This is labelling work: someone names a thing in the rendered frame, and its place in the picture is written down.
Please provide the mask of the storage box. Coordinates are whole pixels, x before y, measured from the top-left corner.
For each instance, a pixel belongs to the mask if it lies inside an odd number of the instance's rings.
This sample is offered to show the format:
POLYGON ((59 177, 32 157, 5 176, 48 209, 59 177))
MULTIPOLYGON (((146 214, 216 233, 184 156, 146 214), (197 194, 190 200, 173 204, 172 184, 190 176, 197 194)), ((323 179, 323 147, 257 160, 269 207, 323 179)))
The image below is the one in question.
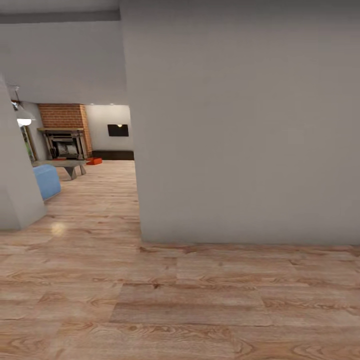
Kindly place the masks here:
POLYGON ((86 163, 87 165, 94 165, 94 166, 103 163, 103 161, 100 157, 90 157, 90 158, 87 158, 86 161, 90 161, 90 162, 86 163))

